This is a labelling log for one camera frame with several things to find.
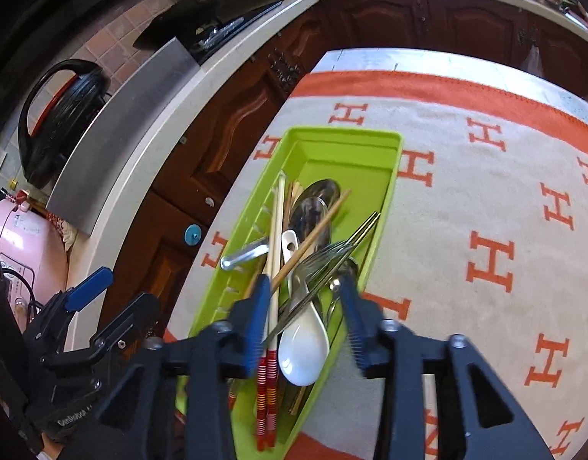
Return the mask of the black wok pan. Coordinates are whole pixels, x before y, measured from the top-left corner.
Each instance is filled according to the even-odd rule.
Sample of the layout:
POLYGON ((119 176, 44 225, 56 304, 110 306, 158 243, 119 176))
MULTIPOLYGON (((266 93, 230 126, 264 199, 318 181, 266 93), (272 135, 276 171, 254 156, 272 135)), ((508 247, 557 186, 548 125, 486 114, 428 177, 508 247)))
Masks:
POLYGON ((284 0, 180 0, 136 38, 137 50, 157 51, 175 38, 198 63, 284 0))

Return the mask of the steel metal chopstick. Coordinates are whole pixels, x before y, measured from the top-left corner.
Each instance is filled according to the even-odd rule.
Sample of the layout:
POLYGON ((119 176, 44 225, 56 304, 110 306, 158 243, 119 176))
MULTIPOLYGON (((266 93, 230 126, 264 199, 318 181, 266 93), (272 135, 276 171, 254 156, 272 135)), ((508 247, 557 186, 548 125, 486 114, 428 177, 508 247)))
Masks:
POLYGON ((341 259, 337 259, 331 262, 328 266, 322 268, 317 274, 310 278, 310 282, 306 279, 300 283, 300 287, 303 287, 303 297, 294 304, 284 318, 280 319, 276 324, 276 327, 271 329, 263 341, 265 349, 268 349, 271 345, 274 337, 282 333, 303 311, 304 307, 319 293, 325 284, 335 275, 335 272, 345 263, 350 257, 351 253, 354 252, 355 248, 363 242, 364 238, 367 237, 369 231, 372 230, 374 225, 379 220, 380 213, 378 211, 373 212, 359 227, 356 231, 345 240, 353 245, 353 249, 350 252, 345 253, 341 259))

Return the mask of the pink kitchen appliance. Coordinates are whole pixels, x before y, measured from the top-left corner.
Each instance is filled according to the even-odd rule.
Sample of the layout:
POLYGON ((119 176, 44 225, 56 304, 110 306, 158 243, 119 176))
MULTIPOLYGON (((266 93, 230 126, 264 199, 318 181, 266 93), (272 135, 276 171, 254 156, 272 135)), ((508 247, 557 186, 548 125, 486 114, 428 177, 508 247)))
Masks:
POLYGON ((7 299, 24 330, 41 307, 65 289, 64 244, 50 221, 28 205, 0 201, 0 261, 7 270, 7 299))

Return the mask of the lime green plastic utensil tray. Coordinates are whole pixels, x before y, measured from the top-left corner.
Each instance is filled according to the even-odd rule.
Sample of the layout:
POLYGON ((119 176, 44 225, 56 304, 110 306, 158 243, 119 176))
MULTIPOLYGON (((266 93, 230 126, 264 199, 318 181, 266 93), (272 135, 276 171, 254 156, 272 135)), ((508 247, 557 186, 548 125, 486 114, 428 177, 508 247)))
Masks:
MULTIPOLYGON (((349 128, 292 128, 278 139, 274 151, 245 207, 240 211, 222 254, 239 250, 268 234, 275 195, 294 186, 302 190, 281 221, 281 258, 288 261, 328 209, 350 190, 340 211, 305 253, 308 259, 338 262, 337 249, 355 243, 350 258, 358 267, 357 279, 365 284, 388 218, 396 173, 403 148, 397 132, 349 128)), ((274 337, 267 360, 278 367, 275 387, 284 392, 285 403, 267 411, 276 417, 273 433, 256 439, 255 378, 240 382, 231 423, 239 459, 281 459, 313 409, 329 370, 341 350, 346 328, 342 312, 322 287, 299 317, 274 337)))

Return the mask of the white ceramic soup spoon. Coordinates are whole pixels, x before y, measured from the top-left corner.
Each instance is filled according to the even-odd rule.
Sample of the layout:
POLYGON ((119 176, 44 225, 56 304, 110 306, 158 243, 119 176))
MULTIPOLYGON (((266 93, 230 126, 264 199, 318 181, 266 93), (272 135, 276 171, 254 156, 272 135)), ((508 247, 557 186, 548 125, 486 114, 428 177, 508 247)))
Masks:
MULTIPOLYGON (((299 247, 294 230, 285 230, 281 234, 281 250, 284 262, 288 262, 299 247)), ((288 314, 309 292, 307 270, 300 262, 290 273, 291 307, 288 314)), ((309 302, 282 333, 278 343, 278 366, 286 379, 299 387, 313 384, 319 377, 327 359, 329 342, 327 332, 319 312, 313 302, 309 302)))

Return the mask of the large steel spoon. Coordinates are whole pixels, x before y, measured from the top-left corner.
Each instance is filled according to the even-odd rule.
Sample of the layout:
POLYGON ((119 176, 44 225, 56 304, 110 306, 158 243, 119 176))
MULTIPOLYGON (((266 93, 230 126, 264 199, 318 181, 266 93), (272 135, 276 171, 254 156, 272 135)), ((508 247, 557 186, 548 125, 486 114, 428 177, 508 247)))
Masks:
POLYGON ((322 211, 328 210, 341 196, 341 187, 332 179, 323 179, 310 184, 297 198, 294 210, 322 211))

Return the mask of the white orange H-pattern cloth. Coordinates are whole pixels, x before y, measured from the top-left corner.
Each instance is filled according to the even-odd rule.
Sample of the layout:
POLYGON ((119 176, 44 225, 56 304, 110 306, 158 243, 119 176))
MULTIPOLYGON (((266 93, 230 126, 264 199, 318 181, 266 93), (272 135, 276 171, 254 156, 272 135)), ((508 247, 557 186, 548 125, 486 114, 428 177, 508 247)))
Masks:
POLYGON ((249 193, 288 130, 397 132, 403 148, 365 295, 426 337, 464 334, 553 456, 588 441, 588 104, 425 74, 304 78, 259 136, 166 329, 219 317, 209 289, 249 193))

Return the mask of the dark wooden kitchen cabinets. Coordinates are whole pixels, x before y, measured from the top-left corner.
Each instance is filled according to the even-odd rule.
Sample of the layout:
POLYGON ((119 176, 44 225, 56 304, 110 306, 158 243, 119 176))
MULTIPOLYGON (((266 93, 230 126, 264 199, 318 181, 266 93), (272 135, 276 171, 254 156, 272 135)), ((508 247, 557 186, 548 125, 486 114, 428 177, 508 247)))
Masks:
POLYGON ((185 117, 151 180, 101 309, 165 299, 184 337, 261 172, 295 128, 335 129, 334 148, 294 155, 303 180, 351 190, 333 230, 379 211, 365 285, 428 335, 479 345, 588 345, 588 110, 550 104, 554 86, 503 64, 421 49, 327 53, 288 100, 245 98, 185 117))

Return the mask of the steel spoon with logo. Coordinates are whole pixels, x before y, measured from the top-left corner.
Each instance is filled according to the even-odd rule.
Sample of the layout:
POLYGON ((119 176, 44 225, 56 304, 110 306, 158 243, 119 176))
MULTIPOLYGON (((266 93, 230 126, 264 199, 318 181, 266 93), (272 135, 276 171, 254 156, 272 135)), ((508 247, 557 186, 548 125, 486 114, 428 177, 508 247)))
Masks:
MULTIPOLYGON (((327 211, 328 210, 296 212, 293 209, 289 221, 289 229, 293 230, 296 234, 299 244, 309 237, 310 232, 314 230, 314 227, 325 216, 327 211)), ((322 234, 316 239, 316 242, 310 247, 310 252, 316 252, 328 246, 331 241, 332 231, 330 230, 330 225, 328 225, 325 230, 323 230, 322 234)))

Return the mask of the light wooden chopstick red end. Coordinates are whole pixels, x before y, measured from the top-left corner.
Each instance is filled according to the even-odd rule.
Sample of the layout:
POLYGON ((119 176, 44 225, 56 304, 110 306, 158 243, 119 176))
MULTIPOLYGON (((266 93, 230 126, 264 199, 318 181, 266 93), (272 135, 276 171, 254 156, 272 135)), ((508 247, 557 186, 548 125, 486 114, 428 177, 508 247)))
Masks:
MULTIPOLYGON (((274 191, 273 212, 271 217, 269 276, 273 278, 281 270, 281 230, 283 229, 284 205, 286 193, 286 177, 283 173, 278 176, 274 191)), ((268 332, 278 323, 278 293, 271 291, 268 312, 268 332)), ((268 449, 275 444, 276 432, 276 389, 278 388, 278 361, 276 360, 276 339, 273 338, 267 346, 267 378, 266 378, 266 434, 265 442, 268 449)))

